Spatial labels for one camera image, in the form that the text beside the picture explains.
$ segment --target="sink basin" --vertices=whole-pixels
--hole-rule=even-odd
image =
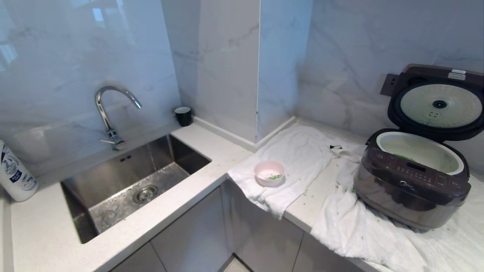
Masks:
[[[92,240],[209,162],[167,135],[62,181],[81,242]]]

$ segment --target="sink drain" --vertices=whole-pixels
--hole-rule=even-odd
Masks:
[[[158,187],[154,185],[148,185],[139,189],[135,193],[133,200],[138,204],[145,204],[152,201],[157,196],[156,195],[157,192],[158,192]]]

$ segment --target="rice cooker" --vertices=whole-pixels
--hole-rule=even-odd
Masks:
[[[366,142],[354,186],[367,205],[410,227],[444,225],[470,191],[464,156],[444,141],[484,129],[484,75],[408,65],[394,82],[389,119]]]

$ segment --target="gray cabinet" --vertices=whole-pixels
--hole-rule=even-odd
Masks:
[[[111,270],[111,272],[133,271],[166,272],[149,242]]]
[[[291,272],[304,231],[252,204],[233,182],[221,187],[232,251],[256,272]]]
[[[294,272],[361,272],[347,258],[341,257],[321,244],[308,233],[304,233]]]
[[[155,236],[167,272],[215,272],[228,260],[220,187]]]

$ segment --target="chrome faucet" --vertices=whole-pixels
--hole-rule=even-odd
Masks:
[[[133,102],[133,104],[135,104],[135,106],[137,108],[141,108],[141,103],[138,101],[138,99],[135,97],[134,94],[132,94],[130,91],[128,91],[127,89],[125,89],[123,87],[108,85],[108,86],[104,86],[104,87],[100,88],[99,91],[97,91],[97,94],[96,94],[97,109],[99,110],[99,114],[101,114],[101,118],[104,121],[104,125],[106,125],[107,135],[111,139],[111,140],[104,140],[104,139],[99,139],[99,140],[101,142],[112,144],[113,150],[121,150],[121,149],[126,147],[126,143],[124,142],[124,140],[121,137],[118,136],[118,134],[116,133],[116,130],[111,126],[111,123],[109,122],[109,119],[107,118],[106,112],[104,111],[103,104],[101,103],[101,95],[103,94],[103,92],[105,92],[107,90],[118,91],[118,92],[126,95],[126,97],[128,97],[129,100],[131,100],[131,102]]]

